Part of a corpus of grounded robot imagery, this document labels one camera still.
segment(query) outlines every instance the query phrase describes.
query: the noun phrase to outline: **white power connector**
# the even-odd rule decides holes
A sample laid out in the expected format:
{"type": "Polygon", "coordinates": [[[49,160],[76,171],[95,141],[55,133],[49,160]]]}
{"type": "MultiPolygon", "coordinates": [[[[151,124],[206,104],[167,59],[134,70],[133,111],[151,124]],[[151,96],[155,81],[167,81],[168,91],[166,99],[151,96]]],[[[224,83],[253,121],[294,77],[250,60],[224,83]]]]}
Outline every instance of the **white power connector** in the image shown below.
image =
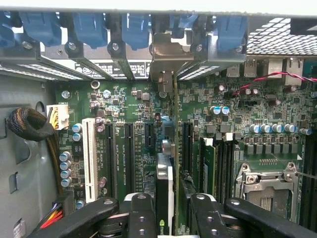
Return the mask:
{"type": "Polygon", "coordinates": [[[69,127],[69,113],[67,104],[47,105],[47,116],[55,130],[69,127]]]}

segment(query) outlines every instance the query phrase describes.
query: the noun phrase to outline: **white pcie slot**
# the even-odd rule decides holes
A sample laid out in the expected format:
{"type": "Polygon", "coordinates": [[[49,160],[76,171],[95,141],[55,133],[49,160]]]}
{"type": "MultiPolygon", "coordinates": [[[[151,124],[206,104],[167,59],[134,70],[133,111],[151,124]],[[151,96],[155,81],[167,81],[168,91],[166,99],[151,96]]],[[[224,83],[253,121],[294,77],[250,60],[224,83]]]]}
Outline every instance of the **white pcie slot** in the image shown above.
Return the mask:
{"type": "Polygon", "coordinates": [[[98,197],[97,150],[95,119],[82,120],[86,203],[98,197]]]}

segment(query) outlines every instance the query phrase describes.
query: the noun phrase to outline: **blue bracket clip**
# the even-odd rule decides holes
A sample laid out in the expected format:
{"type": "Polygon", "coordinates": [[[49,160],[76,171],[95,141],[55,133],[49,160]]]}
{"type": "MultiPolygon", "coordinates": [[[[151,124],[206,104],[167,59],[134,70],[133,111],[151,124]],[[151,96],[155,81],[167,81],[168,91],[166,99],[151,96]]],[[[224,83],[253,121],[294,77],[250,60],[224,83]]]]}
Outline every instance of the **blue bracket clip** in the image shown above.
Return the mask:
{"type": "Polygon", "coordinates": [[[0,11],[0,47],[10,48],[15,46],[14,32],[11,29],[11,21],[0,11]]]}
{"type": "Polygon", "coordinates": [[[247,31],[246,16],[217,16],[215,26],[218,31],[217,49],[227,52],[242,45],[247,31]]]}
{"type": "Polygon", "coordinates": [[[103,13],[73,13],[77,39],[92,49],[106,46],[108,35],[103,13]]]}
{"type": "Polygon", "coordinates": [[[45,46],[61,44],[61,29],[55,12],[20,12],[24,31],[45,46]]]}
{"type": "Polygon", "coordinates": [[[185,28],[192,28],[195,20],[198,18],[197,14],[188,14],[180,16],[169,16],[169,27],[172,30],[172,38],[184,38],[185,28]]]}
{"type": "Polygon", "coordinates": [[[122,39],[131,46],[132,50],[143,49],[149,46],[149,14],[123,14],[122,39]]]}

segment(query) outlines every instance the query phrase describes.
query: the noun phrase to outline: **ventilation grille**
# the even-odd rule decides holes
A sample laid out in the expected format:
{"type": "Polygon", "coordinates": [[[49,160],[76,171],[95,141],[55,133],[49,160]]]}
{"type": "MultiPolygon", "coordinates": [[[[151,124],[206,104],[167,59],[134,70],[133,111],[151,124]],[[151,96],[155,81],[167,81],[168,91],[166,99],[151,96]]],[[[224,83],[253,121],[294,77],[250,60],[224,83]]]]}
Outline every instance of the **ventilation grille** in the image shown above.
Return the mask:
{"type": "Polygon", "coordinates": [[[274,18],[249,34],[249,55],[317,55],[317,36],[290,34],[290,18],[274,18]]]}
{"type": "Polygon", "coordinates": [[[11,73],[18,73],[18,74],[21,74],[21,75],[27,75],[27,76],[36,77],[36,78],[42,78],[42,79],[47,79],[47,80],[57,80],[56,78],[53,78],[53,77],[46,77],[46,76],[42,76],[40,74],[28,73],[28,72],[24,72],[24,71],[20,71],[20,70],[6,68],[6,67],[3,67],[3,66],[0,65],[0,72],[1,71],[11,72],[11,73]]]}
{"type": "Polygon", "coordinates": [[[37,70],[37,71],[49,73],[49,74],[52,74],[52,76],[53,75],[57,75],[57,76],[60,76],[60,77],[66,78],[66,79],[72,79],[72,80],[80,79],[81,80],[81,78],[76,77],[74,75],[71,75],[69,73],[61,72],[61,71],[59,71],[57,69],[48,68],[48,67],[45,67],[45,66],[42,66],[42,65],[39,65],[39,64],[19,64],[19,66],[23,66],[23,67],[34,69],[34,70],[37,70]]]}

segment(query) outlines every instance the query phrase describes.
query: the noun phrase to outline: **motherboard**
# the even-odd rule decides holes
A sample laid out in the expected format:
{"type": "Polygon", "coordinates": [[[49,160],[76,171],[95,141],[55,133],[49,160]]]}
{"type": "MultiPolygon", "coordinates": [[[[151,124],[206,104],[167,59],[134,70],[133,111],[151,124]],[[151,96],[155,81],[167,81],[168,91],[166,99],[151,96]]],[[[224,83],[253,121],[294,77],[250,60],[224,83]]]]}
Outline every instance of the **motherboard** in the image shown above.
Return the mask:
{"type": "Polygon", "coordinates": [[[74,191],[77,209],[104,195],[122,202],[146,192],[154,199],[163,153],[179,188],[175,233],[190,232],[188,197],[195,192],[220,203],[242,197],[298,223],[302,179],[284,174],[303,171],[316,106],[312,84],[294,89],[272,78],[232,93],[252,80],[178,81],[177,93],[158,92],[147,81],[59,83],[56,100],[69,112],[69,128],[59,132],[63,187],[74,191]]]}

